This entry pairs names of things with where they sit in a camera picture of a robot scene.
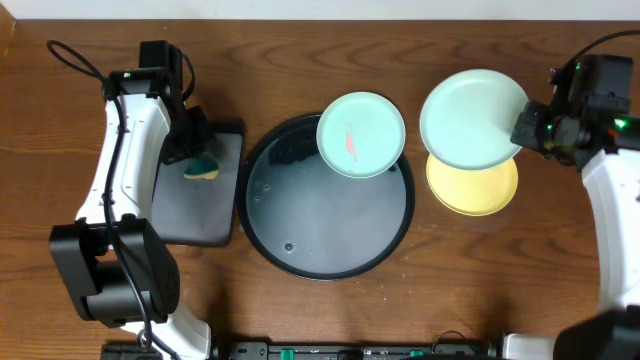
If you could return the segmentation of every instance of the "white wall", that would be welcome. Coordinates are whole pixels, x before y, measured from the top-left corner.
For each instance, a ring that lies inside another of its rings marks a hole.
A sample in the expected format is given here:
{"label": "white wall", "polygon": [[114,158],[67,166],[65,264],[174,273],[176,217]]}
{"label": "white wall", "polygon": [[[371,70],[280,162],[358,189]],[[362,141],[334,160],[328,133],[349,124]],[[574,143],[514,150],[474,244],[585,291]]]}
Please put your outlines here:
{"label": "white wall", "polygon": [[640,20],[640,0],[0,0],[16,19]]}

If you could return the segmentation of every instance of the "green led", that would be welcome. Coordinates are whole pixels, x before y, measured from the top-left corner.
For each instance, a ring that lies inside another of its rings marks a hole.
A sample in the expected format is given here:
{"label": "green led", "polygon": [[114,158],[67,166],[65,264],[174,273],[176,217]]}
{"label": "green led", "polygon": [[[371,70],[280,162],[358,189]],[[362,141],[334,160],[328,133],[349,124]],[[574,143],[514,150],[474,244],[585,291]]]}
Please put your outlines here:
{"label": "green led", "polygon": [[626,120],[622,120],[622,119],[615,119],[613,121],[616,126],[620,129],[622,129],[623,127],[627,126],[627,121]]}

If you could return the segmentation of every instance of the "wood grain surface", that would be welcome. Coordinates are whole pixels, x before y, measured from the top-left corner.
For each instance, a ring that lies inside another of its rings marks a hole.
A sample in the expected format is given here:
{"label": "wood grain surface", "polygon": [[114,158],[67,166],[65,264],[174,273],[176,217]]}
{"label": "wood grain surface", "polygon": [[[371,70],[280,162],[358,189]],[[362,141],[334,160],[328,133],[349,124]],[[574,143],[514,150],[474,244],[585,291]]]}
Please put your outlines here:
{"label": "wood grain surface", "polygon": [[[104,136],[100,85],[49,55],[67,42],[104,73],[137,65],[142,40],[167,39],[194,63],[189,105],[235,116],[251,148],[274,126],[321,111],[348,92],[391,99],[407,126],[416,182],[411,228],[381,265],[339,282],[303,280],[264,260],[236,226],[226,248],[171,246],[182,299],[224,339],[424,343],[444,330],[554,335],[595,314],[593,215],[575,169],[529,151],[519,187],[497,214],[466,217],[440,204],[425,178],[418,116],[456,72],[488,68],[549,101],[549,69],[601,35],[639,23],[20,21],[0,76],[0,358],[96,359],[132,338],[76,315],[48,250],[73,221]],[[640,37],[600,52],[640,59]],[[633,109],[640,112],[638,78]]]}

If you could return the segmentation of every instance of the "white plate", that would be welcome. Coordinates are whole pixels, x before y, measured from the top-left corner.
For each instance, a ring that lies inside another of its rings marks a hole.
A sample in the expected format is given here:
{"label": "white plate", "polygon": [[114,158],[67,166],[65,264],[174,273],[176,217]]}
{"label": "white plate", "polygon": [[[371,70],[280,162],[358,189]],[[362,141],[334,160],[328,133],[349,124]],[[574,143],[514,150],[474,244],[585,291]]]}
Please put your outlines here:
{"label": "white plate", "polygon": [[322,113],[316,140],[324,161],[338,173],[367,178],[393,165],[404,148],[402,115],[384,97],[356,92]]}
{"label": "white plate", "polygon": [[511,132],[527,104],[524,90],[491,70],[468,70],[441,82],[420,113],[420,135],[441,162],[462,170],[502,164],[520,150]]}

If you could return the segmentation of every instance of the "black rim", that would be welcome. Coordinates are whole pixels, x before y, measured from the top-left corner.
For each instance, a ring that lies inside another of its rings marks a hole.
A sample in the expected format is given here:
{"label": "black rim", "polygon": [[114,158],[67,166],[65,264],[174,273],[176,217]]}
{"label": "black rim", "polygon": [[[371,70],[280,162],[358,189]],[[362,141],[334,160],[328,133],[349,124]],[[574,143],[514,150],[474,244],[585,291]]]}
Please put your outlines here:
{"label": "black rim", "polygon": [[413,218],[413,209],[415,205],[415,187],[413,183],[413,176],[411,174],[411,167],[409,166],[409,162],[407,158],[404,156],[404,153],[400,155],[396,165],[400,168],[402,172],[402,178],[404,179],[404,185],[406,190],[406,205],[404,211],[404,217],[402,219],[402,223],[400,223],[400,228],[396,233],[393,241],[389,243],[389,245],[380,253],[378,256],[370,260],[364,265],[361,265],[357,268],[354,268],[349,271],[343,271],[339,273],[333,274],[318,274],[308,271],[303,271],[298,268],[287,265],[283,261],[276,258],[269,250],[267,250],[264,245],[258,239],[258,236],[253,231],[253,227],[251,227],[251,223],[249,222],[249,216],[247,213],[247,187],[249,184],[249,176],[251,175],[251,171],[253,170],[253,166],[256,161],[260,157],[260,155],[264,152],[264,150],[271,145],[273,141],[282,136],[283,134],[292,130],[292,127],[298,126],[307,126],[312,124],[317,124],[320,120],[320,116],[322,114],[311,114],[305,115],[293,120],[287,121],[282,125],[279,125],[275,129],[271,130],[267,135],[265,135],[258,144],[251,150],[247,158],[242,164],[242,172],[241,172],[241,180],[240,187],[238,188],[238,215],[240,217],[240,222],[242,223],[242,227],[244,232],[249,237],[249,241],[253,244],[253,247],[258,250],[258,252],[267,259],[271,264],[280,268],[281,270],[299,276],[305,279],[312,280],[342,280],[348,279],[354,276],[358,276],[363,274],[374,267],[378,266],[381,262],[383,262],[391,253],[398,247],[404,236],[407,234],[409,230],[409,225],[411,224],[411,219]]}

